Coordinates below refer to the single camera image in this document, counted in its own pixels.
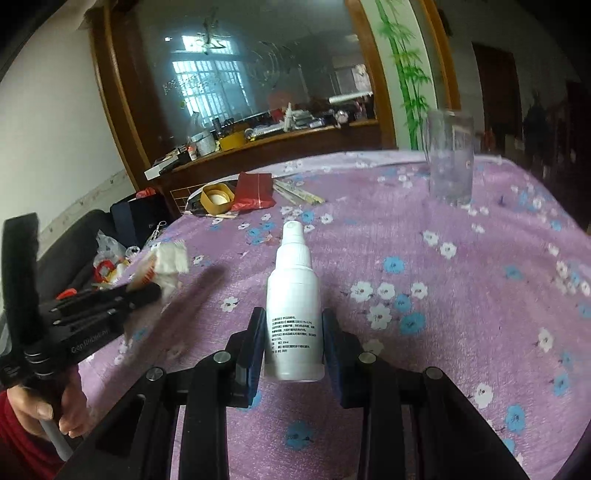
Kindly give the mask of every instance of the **red sleeve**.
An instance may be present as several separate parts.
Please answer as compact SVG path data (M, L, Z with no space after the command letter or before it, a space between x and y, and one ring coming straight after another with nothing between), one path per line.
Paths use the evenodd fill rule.
M53 445L28 434L22 428L8 402L6 392L2 392L0 477L6 480L52 480L62 464Z

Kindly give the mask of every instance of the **yellow container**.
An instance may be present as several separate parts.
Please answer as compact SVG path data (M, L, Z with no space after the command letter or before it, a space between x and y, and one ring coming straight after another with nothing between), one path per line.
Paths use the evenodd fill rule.
M244 132L235 132L232 135L220 139L220 148L223 152L241 147L245 144L246 138L244 138Z
M223 183L203 187L201 205L210 215L226 213L234 204L234 193Z

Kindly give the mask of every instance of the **metal screw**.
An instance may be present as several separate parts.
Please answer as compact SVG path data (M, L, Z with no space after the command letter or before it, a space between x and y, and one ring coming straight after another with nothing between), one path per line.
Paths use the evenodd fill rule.
M425 370L425 373L431 380L441 380L443 378L443 372L437 367L429 367Z
M213 356L213 361L216 362L217 364L225 364L231 358L232 358L232 355L230 355L225 350L221 350L221 351L215 353L215 355Z
M150 368L150 370L148 370L148 372L146 373L146 378L150 381L155 381L158 380L159 378L162 377L162 375L164 375L164 370L162 370L159 367L152 367Z
M372 352L360 353L357 358L363 364L373 364L377 360L377 357Z

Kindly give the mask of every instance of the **person's hand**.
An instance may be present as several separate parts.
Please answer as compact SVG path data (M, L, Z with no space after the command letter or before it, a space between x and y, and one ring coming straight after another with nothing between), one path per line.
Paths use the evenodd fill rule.
M71 438L86 433L89 426L89 413L86 408L86 395L82 391L82 381L78 367L68 371L68 385L61 397L62 416L60 431ZM7 397L14 413L28 433L47 438L39 420L53 419L53 408L49 403L38 398L33 391L17 385L7 390Z

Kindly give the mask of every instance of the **black bag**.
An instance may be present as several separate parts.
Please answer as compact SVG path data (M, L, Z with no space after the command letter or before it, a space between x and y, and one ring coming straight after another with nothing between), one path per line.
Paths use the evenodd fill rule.
M170 225L173 221L164 197L159 193L142 199L130 195L111 206L111 214L117 238L125 247L137 245L142 248L158 223L165 221Z

